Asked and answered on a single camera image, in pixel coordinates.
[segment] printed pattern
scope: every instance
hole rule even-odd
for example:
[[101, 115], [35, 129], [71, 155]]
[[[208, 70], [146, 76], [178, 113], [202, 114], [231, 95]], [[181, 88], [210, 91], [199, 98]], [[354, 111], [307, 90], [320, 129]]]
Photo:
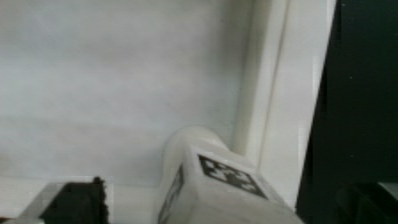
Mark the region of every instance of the printed pattern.
[[199, 155], [204, 175], [266, 199], [252, 176], [231, 166]]

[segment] black and white marker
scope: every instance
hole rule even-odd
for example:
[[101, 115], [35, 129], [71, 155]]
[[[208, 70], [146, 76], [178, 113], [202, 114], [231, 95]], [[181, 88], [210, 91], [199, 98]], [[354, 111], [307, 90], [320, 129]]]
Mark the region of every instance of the black and white marker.
[[183, 129], [167, 144], [153, 224], [302, 224], [282, 199], [213, 132]]

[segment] black object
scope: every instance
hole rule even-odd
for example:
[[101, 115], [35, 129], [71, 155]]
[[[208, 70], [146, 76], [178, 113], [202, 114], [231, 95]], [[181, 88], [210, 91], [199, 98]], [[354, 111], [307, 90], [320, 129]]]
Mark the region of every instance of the black object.
[[336, 202], [338, 224], [398, 224], [398, 201], [377, 183], [343, 187]]
[[0, 217], [0, 223], [3, 223], [9, 219]]
[[201, 155], [199, 161], [204, 175], [266, 199], [252, 176], [242, 170], [234, 169], [231, 166]]
[[92, 183], [67, 183], [41, 215], [46, 224], [108, 224], [105, 197], [99, 177]]

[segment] white wall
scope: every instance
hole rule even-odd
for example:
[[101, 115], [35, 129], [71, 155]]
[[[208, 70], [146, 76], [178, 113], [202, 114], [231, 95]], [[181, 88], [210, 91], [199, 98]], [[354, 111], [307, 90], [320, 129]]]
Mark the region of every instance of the white wall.
[[252, 2], [0, 1], [0, 176], [155, 186], [187, 125], [227, 143]]

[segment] white surface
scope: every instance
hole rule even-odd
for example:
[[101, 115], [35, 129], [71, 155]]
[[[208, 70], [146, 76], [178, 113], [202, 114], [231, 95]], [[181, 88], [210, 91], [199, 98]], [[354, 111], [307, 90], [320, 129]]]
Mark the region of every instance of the white surface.
[[380, 186], [398, 201], [398, 183], [380, 183]]
[[[249, 54], [249, 62], [258, 64], [249, 67], [254, 73], [247, 73], [243, 88], [256, 91], [243, 89], [242, 92], [242, 99], [254, 102], [245, 104], [242, 100], [240, 103], [240, 127], [247, 137], [236, 132], [234, 151], [258, 164], [265, 179], [295, 208], [336, 1], [259, 0], [258, 4], [270, 6], [268, 21], [279, 22], [270, 26], [259, 21], [259, 34], [261, 25], [266, 26], [265, 41], [256, 38], [258, 33], [250, 38], [250, 44], [259, 46], [252, 50], [263, 46], [265, 51]], [[272, 80], [272, 91], [265, 80]]]
[[[179, 196], [171, 196], [171, 201], [172, 198], [176, 199], [169, 206], [171, 213], [165, 213], [171, 214], [167, 224], [199, 223], [199, 220], [202, 221], [201, 223], [208, 224], [302, 223], [275, 195], [270, 185], [261, 181], [256, 167], [247, 159], [227, 150], [211, 131], [197, 127], [183, 129], [171, 139], [165, 152], [171, 156], [165, 157], [165, 160], [169, 160], [165, 161], [163, 167], [167, 175], [162, 180], [160, 195], [156, 197], [158, 203], [153, 223], [158, 223], [156, 214], [162, 211], [169, 191], [178, 189], [172, 183], [181, 165], [185, 184], [181, 186]], [[234, 170], [240, 170], [250, 175], [268, 199], [204, 176], [199, 155], [206, 156], [211, 160], [233, 167]]]
[[231, 143], [250, 4], [0, 1], [0, 176], [156, 186], [172, 132]]
[[[0, 177], [0, 216], [37, 218], [62, 186], [46, 180]], [[105, 190], [110, 223], [149, 224], [158, 188], [107, 184]]]
[[0, 217], [19, 216], [46, 184], [43, 180], [0, 177]]

